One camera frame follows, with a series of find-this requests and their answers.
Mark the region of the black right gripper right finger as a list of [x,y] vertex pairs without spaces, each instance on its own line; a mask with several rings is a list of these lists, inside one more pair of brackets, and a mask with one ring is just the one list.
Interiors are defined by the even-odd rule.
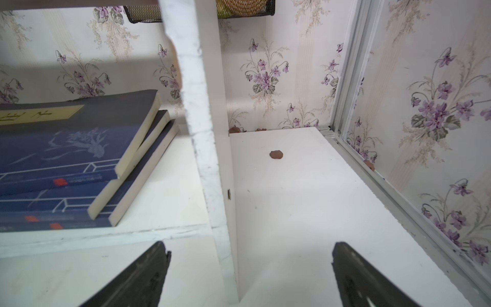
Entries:
[[332,257],[343,306],[418,306],[349,244],[337,242]]

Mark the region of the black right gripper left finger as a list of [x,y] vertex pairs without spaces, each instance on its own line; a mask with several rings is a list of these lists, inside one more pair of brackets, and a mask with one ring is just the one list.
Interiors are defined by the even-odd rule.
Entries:
[[81,306],[158,306],[171,252],[157,241]]

